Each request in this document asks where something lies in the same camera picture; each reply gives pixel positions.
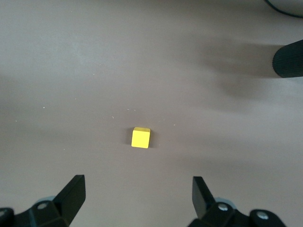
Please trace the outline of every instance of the table surface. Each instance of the table surface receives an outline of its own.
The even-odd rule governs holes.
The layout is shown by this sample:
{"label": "table surface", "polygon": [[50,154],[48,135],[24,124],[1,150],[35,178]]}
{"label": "table surface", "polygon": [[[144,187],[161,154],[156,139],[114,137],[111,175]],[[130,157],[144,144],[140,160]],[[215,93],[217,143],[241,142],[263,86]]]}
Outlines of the table surface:
{"label": "table surface", "polygon": [[271,61],[302,38],[262,0],[2,0],[0,206],[84,174],[72,227],[184,227],[196,175],[301,226],[303,78]]}

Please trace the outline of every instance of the screw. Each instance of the screw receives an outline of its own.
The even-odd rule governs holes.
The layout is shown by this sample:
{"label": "screw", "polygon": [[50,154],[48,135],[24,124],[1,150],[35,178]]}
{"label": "screw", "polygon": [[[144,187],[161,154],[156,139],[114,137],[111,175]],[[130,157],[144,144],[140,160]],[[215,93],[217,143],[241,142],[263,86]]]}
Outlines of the screw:
{"label": "screw", "polygon": [[219,203],[218,208],[222,211],[228,211],[228,207],[224,203]]}
{"label": "screw", "polygon": [[263,220],[267,220],[269,218],[268,215],[262,211],[258,211],[257,216]]}
{"label": "screw", "polygon": [[42,210],[42,209],[44,209],[45,207],[47,207],[47,203],[41,203],[41,204],[39,204],[38,206],[37,206],[37,209],[38,210]]}
{"label": "screw", "polygon": [[0,211],[0,217],[6,213],[6,210]]}

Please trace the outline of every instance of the black cable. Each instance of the black cable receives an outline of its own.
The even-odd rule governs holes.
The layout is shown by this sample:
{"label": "black cable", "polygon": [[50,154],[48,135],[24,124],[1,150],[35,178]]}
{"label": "black cable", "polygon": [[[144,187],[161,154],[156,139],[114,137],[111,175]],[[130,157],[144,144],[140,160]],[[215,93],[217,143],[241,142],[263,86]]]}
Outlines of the black cable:
{"label": "black cable", "polygon": [[284,12],[280,9],[278,9],[277,7],[275,7],[269,0],[264,0],[271,8],[273,8],[274,10],[278,11],[279,13],[283,13],[285,15],[288,15],[288,16],[292,16],[292,17],[297,17],[297,18],[303,18],[303,16],[299,16],[299,15],[296,15],[296,14],[291,14],[291,13],[287,13],[287,12]]}

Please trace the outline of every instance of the black ribbed handle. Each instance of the black ribbed handle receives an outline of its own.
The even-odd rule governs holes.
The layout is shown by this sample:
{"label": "black ribbed handle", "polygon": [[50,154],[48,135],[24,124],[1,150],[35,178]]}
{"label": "black ribbed handle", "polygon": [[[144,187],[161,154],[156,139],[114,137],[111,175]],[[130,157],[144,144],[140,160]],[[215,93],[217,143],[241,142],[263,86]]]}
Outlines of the black ribbed handle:
{"label": "black ribbed handle", "polygon": [[273,67],[280,77],[303,77],[303,40],[278,50],[273,58]]}

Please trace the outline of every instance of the wooden block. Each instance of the wooden block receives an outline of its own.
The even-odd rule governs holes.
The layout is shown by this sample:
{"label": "wooden block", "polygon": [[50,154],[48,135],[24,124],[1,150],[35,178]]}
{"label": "wooden block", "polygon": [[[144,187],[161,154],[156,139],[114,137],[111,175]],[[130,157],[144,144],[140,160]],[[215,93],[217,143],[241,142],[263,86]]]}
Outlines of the wooden block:
{"label": "wooden block", "polygon": [[135,127],[133,130],[132,147],[148,148],[150,135],[150,129]]}

